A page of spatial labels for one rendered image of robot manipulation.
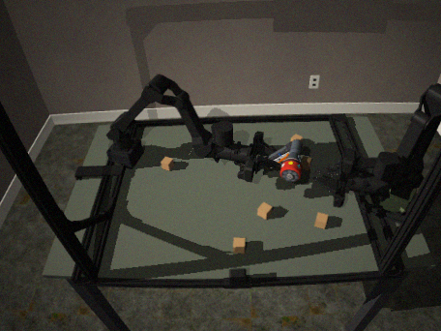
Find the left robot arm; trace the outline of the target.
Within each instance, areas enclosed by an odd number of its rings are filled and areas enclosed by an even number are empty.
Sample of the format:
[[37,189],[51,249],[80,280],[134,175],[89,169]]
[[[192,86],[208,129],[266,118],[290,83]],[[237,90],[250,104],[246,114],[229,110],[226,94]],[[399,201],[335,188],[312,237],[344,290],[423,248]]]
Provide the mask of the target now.
[[[163,95],[167,89],[171,90],[176,97]],[[191,134],[192,147],[197,156],[208,158],[217,144],[213,155],[215,161],[217,163],[220,159],[231,161],[231,150],[234,144],[232,143],[232,123],[229,121],[220,121],[219,123],[213,123],[211,126],[212,133],[205,130],[191,103],[190,95],[182,90],[175,81],[164,75],[155,75],[144,87],[141,97],[134,105],[127,112],[122,113],[111,124],[111,130],[106,136],[108,139],[113,140],[113,150],[128,152],[134,143],[129,134],[129,131],[137,123],[137,121],[133,119],[148,104],[154,102],[161,105],[172,105],[177,108]]]

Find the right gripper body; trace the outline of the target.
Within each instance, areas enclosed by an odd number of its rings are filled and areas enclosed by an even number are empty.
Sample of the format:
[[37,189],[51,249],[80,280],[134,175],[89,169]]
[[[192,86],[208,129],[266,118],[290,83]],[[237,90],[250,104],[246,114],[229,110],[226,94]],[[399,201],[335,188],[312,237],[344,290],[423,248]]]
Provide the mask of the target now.
[[[337,192],[334,197],[334,207],[341,207],[343,205],[345,200],[345,189],[348,194],[349,191],[354,191],[360,192],[360,196],[363,196],[364,193],[368,193],[370,187],[371,174],[368,173],[366,169],[363,169],[363,171],[354,170],[356,165],[356,151],[351,148],[346,148],[344,157],[346,162],[341,164],[341,179],[339,181],[337,180]],[[353,170],[354,172],[352,172]],[[348,187],[346,188],[347,182]]]

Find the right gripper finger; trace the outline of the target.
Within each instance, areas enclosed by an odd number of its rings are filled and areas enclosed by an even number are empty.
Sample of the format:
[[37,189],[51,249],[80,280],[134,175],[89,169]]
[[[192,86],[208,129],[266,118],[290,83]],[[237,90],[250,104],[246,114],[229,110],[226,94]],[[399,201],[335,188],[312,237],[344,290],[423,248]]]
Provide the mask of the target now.
[[313,181],[329,191],[333,197],[337,192],[337,180],[333,178],[313,177]]
[[340,159],[335,165],[316,168],[314,172],[339,180],[341,176],[341,164],[342,159]]

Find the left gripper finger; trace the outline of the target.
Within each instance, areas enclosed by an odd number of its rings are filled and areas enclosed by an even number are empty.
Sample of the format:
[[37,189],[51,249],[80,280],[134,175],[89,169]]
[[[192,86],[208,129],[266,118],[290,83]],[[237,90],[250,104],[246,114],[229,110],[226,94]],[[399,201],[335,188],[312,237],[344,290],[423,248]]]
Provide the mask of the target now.
[[274,166],[279,166],[279,163],[275,162],[273,160],[261,157],[261,156],[257,156],[256,165],[255,165],[255,174],[260,169],[268,168],[268,167],[274,167]]
[[275,153],[276,150],[270,147],[267,143],[264,142],[264,139],[262,139],[261,142],[261,150],[260,150],[260,156],[269,156],[273,153]]

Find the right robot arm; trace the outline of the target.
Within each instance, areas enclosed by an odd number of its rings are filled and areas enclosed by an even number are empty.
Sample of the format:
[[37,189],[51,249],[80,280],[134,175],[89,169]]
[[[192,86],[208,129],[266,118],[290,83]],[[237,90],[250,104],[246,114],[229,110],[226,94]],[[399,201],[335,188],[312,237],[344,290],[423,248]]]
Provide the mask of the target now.
[[[422,112],[423,104],[425,112]],[[390,194],[409,200],[413,189],[419,188],[424,180],[423,157],[440,123],[441,84],[436,83],[421,96],[419,108],[411,116],[411,123],[397,151],[379,153],[368,194],[379,195],[381,201]]]

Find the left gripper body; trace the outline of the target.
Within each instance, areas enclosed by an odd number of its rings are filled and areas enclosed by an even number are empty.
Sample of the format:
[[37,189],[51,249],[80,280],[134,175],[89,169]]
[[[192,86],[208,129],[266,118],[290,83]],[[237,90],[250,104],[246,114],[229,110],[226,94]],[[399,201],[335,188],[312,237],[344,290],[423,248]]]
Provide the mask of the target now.
[[237,143],[233,144],[231,150],[231,161],[234,161],[234,164],[236,165],[238,162],[245,163],[243,179],[247,182],[252,181],[251,179],[253,178],[252,171],[253,170],[255,171],[255,165],[257,159],[256,156],[260,155],[262,139],[263,139],[263,132],[256,132],[253,138],[253,146],[252,143],[250,144],[250,146],[242,145],[241,141],[238,141]]

